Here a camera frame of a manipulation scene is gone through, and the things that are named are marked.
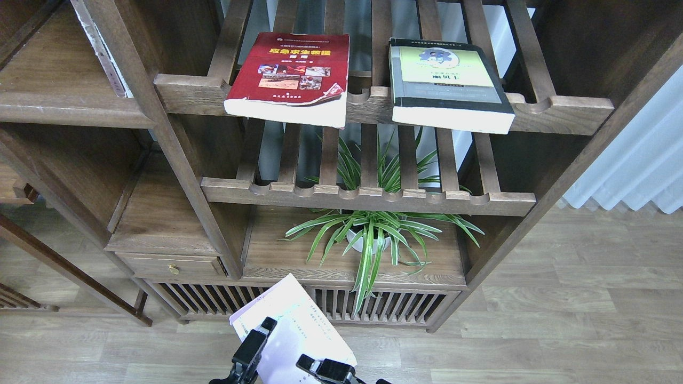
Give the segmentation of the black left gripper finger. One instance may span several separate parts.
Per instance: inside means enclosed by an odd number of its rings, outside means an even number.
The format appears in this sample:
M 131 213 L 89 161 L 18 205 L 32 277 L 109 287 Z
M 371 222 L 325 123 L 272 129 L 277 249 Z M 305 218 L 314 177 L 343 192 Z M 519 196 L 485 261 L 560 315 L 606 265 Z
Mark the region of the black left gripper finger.
M 257 374 L 261 353 L 277 321 L 266 317 L 260 326 L 251 330 L 232 357 L 232 374 Z
M 300 355 L 296 367 L 312 375 L 321 383 L 358 383 L 355 368 L 331 359 L 316 360 Z

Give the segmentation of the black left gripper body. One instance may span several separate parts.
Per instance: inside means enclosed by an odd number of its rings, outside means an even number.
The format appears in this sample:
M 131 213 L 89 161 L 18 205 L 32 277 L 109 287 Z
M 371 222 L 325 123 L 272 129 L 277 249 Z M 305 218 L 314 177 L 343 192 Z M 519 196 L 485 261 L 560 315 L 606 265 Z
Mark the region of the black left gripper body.
M 214 383 L 255 383 L 258 378 L 258 364 L 233 364 L 228 377 L 224 379 L 215 378 L 209 381 Z

